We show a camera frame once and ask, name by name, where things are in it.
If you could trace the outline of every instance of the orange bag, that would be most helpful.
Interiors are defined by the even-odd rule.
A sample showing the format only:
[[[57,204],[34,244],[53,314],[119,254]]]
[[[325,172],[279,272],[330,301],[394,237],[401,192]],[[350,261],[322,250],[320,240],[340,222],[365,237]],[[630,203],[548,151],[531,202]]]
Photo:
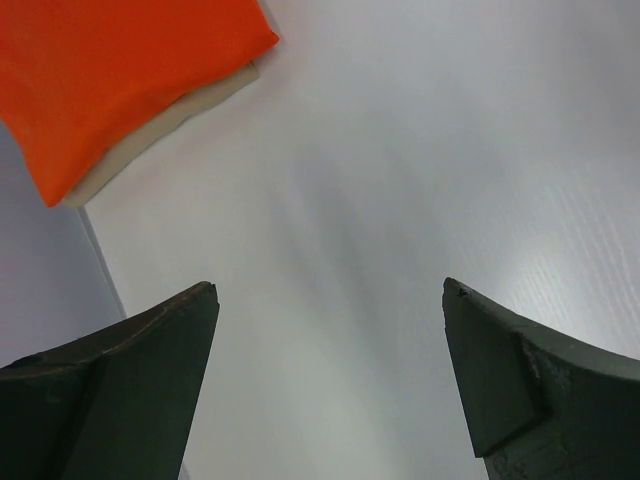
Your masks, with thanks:
[[[256,0],[0,2],[0,114],[48,206],[180,95],[278,41]]]

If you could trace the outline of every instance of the white table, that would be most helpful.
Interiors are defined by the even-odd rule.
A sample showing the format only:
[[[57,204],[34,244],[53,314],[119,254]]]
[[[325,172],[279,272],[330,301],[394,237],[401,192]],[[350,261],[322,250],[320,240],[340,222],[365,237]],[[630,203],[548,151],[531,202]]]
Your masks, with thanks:
[[[640,5],[265,3],[262,78],[87,208],[127,313],[218,285],[191,476],[486,478],[445,276],[640,357]]]

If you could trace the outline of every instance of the wood grain texture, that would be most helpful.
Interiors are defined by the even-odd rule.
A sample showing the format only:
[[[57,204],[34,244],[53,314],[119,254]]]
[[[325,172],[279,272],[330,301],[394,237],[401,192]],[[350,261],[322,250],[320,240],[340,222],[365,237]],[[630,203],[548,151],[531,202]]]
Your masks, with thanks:
[[[192,478],[486,478],[446,276],[640,357],[640,6],[264,3],[262,78],[87,207],[128,313],[219,285]]]

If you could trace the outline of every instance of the orange fabric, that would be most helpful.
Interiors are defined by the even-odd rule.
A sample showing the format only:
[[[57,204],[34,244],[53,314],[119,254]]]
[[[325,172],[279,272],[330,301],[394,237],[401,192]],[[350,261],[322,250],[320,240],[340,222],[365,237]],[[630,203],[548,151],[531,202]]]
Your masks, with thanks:
[[[0,114],[53,206],[109,146],[277,41],[256,0],[0,1]]]

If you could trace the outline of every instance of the beige fabric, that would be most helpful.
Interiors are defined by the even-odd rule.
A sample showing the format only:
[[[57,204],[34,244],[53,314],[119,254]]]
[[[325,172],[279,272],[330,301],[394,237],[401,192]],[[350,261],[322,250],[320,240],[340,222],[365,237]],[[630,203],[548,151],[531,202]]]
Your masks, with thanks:
[[[189,117],[222,103],[259,77],[249,64],[230,76],[181,96],[166,110],[115,144],[63,200],[70,207],[81,207],[153,142],[172,132]]]

